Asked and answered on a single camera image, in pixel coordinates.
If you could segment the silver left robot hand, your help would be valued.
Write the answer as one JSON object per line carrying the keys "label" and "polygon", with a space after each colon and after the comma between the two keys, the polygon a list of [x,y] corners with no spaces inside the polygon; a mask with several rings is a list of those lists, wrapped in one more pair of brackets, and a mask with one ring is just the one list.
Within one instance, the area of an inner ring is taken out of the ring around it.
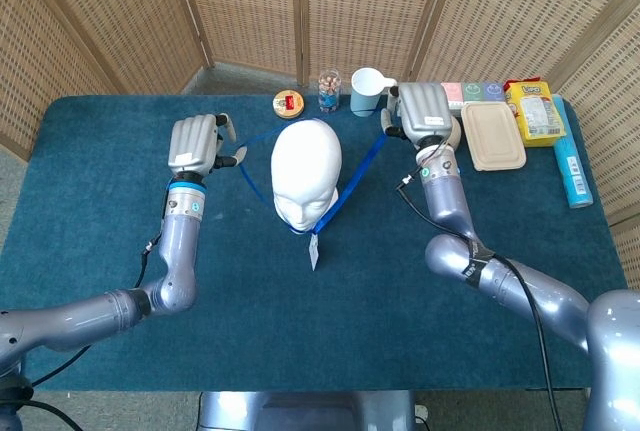
{"label": "silver left robot hand", "polygon": [[177,176],[195,173],[207,176],[214,169],[236,167],[247,154],[247,146],[241,146],[231,156],[220,154],[224,138],[220,129],[227,131],[229,140],[237,135],[231,117],[226,113],[188,117],[174,123],[169,146],[168,166]]}

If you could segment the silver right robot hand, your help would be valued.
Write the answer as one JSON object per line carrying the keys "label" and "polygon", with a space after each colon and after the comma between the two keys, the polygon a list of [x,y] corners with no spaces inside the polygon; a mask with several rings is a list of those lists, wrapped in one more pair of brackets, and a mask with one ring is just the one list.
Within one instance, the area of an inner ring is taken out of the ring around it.
{"label": "silver right robot hand", "polygon": [[418,150],[443,143],[453,128],[446,92],[434,82],[390,87],[380,123],[386,136],[407,140]]}

